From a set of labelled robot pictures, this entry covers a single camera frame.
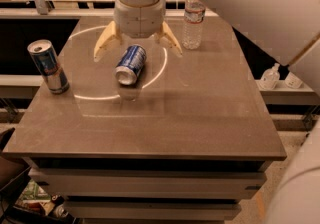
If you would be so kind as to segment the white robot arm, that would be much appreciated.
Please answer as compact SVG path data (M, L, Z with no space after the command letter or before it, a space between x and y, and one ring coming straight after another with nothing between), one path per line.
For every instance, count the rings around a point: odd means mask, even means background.
M200 0L320 95L320 0ZM94 48L164 33L163 0L115 0L114 20Z

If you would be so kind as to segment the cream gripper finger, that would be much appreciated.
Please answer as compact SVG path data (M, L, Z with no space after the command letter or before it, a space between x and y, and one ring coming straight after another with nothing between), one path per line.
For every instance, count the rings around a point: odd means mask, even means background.
M166 22L161 24L154 37L156 43L168 46L178 57L182 56L181 45Z
M122 44L122 36L115 21L111 21L103 30L94 47L94 61L99 62L107 52Z

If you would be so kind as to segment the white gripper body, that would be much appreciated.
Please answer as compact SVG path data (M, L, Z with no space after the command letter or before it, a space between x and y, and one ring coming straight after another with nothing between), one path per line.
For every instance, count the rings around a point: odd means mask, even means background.
M129 6L115 2L114 21L117 29L131 38L148 38L161 30L164 21L164 1L149 6Z

